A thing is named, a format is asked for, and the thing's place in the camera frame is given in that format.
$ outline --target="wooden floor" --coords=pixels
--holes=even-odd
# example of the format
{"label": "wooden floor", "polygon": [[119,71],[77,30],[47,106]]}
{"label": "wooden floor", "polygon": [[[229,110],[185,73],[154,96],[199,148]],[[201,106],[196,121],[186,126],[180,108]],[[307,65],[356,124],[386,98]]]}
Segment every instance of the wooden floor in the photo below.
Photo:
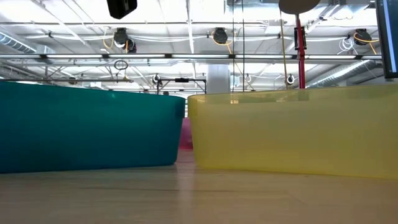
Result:
{"label": "wooden floor", "polygon": [[398,223],[398,180],[170,167],[0,175],[0,223]]}

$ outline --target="black speaker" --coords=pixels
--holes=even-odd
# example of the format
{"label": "black speaker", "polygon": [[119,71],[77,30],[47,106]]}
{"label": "black speaker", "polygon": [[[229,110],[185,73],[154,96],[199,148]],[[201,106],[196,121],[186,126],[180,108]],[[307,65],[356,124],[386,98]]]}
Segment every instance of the black speaker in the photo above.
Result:
{"label": "black speaker", "polygon": [[137,0],[107,0],[111,16],[121,19],[137,9]]}

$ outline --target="yellow translucent tub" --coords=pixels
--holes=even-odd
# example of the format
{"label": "yellow translucent tub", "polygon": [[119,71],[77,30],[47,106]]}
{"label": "yellow translucent tub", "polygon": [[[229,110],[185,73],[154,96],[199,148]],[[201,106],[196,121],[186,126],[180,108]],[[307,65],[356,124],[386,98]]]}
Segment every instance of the yellow translucent tub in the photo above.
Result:
{"label": "yellow translucent tub", "polygon": [[398,85],[196,95],[197,164],[398,178]]}

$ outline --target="red pole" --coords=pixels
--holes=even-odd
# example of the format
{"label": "red pole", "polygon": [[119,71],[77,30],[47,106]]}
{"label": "red pole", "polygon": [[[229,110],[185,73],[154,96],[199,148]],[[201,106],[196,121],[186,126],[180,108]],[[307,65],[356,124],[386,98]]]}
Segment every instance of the red pole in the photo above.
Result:
{"label": "red pole", "polygon": [[298,38],[298,81],[300,83],[300,89],[305,89],[305,50],[303,33],[301,30],[301,22],[299,15],[296,15],[296,26],[297,26],[297,38]]}

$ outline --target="teal plastic tub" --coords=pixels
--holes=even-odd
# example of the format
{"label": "teal plastic tub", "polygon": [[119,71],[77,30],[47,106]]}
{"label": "teal plastic tub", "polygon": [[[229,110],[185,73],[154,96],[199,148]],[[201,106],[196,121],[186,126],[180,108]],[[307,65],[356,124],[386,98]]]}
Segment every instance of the teal plastic tub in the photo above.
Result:
{"label": "teal plastic tub", "polygon": [[0,173],[166,166],[185,99],[0,83]]}

